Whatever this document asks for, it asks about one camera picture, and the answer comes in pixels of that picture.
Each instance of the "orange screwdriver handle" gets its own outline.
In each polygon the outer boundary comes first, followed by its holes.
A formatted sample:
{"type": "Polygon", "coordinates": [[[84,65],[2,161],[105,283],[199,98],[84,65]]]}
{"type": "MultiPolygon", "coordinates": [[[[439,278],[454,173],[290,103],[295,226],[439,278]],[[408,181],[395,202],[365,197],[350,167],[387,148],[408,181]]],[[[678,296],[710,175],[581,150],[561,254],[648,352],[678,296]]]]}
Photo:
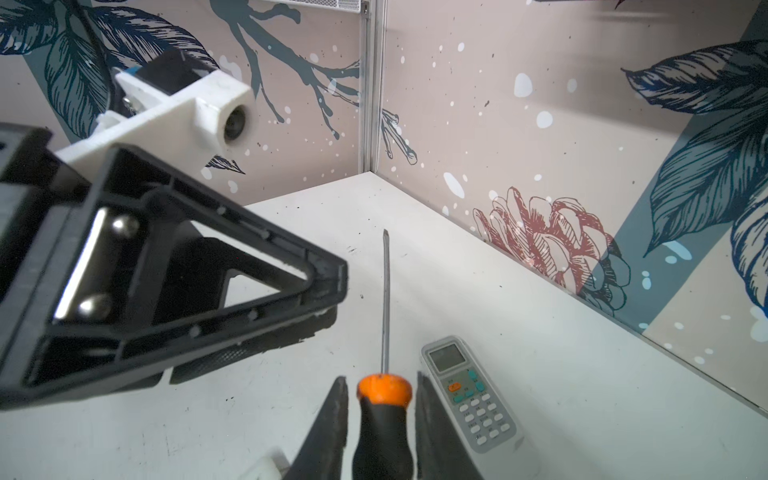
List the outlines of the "orange screwdriver handle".
{"type": "Polygon", "coordinates": [[[411,480],[406,409],[413,391],[401,376],[376,374],[357,386],[360,440],[352,462],[353,480],[411,480]]]}

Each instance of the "red flower illustration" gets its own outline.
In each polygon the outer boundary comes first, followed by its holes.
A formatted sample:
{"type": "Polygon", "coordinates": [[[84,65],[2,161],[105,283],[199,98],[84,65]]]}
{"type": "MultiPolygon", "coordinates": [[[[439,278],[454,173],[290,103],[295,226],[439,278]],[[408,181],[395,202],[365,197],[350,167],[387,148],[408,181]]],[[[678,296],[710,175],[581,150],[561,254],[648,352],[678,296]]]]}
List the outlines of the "red flower illustration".
{"type": "Polygon", "coordinates": [[[532,197],[525,206],[511,187],[486,217],[474,209],[479,233],[524,265],[613,315],[627,297],[630,267],[600,220],[574,198],[552,203],[532,197]]]}

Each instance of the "screwdriver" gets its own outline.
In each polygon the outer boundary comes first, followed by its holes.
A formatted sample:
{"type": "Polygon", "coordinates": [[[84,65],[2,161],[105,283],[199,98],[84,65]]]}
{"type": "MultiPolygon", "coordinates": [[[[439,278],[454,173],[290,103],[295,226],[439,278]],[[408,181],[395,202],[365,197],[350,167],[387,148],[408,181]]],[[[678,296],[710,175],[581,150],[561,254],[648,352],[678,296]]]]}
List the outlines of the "screwdriver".
{"type": "Polygon", "coordinates": [[[360,440],[352,461],[353,480],[410,480],[413,457],[408,447],[408,380],[389,373],[389,232],[384,230],[384,313],[382,371],[357,384],[360,440]]]}

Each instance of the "leaf illustration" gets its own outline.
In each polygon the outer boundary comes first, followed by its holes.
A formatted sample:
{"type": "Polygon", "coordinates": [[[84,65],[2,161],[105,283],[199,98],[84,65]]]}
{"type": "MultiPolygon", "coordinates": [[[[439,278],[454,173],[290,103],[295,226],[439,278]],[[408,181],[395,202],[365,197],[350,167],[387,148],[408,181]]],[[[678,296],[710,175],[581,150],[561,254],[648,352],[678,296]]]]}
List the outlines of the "leaf illustration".
{"type": "Polygon", "coordinates": [[[107,88],[96,61],[90,42],[66,28],[56,37],[45,62],[48,101],[80,138],[91,133],[96,115],[107,106],[107,88]]]}
{"type": "Polygon", "coordinates": [[[650,193],[650,252],[686,233],[730,222],[744,211],[768,173],[762,105],[706,128],[669,157],[650,193]]]}
{"type": "Polygon", "coordinates": [[[768,41],[740,41],[624,70],[648,103],[688,114],[751,108],[768,101],[768,41]]]}
{"type": "Polygon", "coordinates": [[[768,188],[757,194],[730,235],[733,265],[744,279],[746,293],[766,311],[768,293],[768,188]]]}
{"type": "Polygon", "coordinates": [[[53,5],[43,0],[0,0],[0,55],[22,55],[56,36],[53,5]]]}
{"type": "Polygon", "coordinates": [[[107,63],[122,69],[145,65],[169,48],[177,48],[209,67],[219,68],[205,47],[188,31],[167,20],[130,7],[84,8],[104,36],[107,63]]]}
{"type": "Polygon", "coordinates": [[[227,160],[224,157],[220,157],[219,155],[216,155],[215,157],[211,158],[206,167],[209,168],[218,168],[220,170],[230,170],[233,172],[237,172],[238,174],[245,174],[244,171],[240,169],[240,167],[237,165],[237,162],[234,160],[227,160]]]}

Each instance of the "floral wallpaper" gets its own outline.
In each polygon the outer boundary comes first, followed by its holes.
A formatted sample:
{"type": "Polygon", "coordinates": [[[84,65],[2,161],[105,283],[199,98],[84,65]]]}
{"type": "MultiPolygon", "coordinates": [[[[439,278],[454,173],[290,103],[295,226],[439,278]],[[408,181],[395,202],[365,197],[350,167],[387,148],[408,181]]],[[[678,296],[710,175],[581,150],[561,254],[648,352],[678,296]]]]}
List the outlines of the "floral wallpaper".
{"type": "Polygon", "coordinates": [[[54,148],[87,137],[114,93],[107,68],[144,65],[178,48],[250,82],[261,108],[251,145],[190,165],[189,174],[248,204],[357,173],[357,15],[228,0],[79,0],[79,15],[77,1],[0,0],[2,103],[37,105],[3,108],[4,121],[48,126],[54,148]]]}
{"type": "Polygon", "coordinates": [[[760,0],[392,0],[404,143],[379,174],[768,408],[766,21],[760,0]]]}

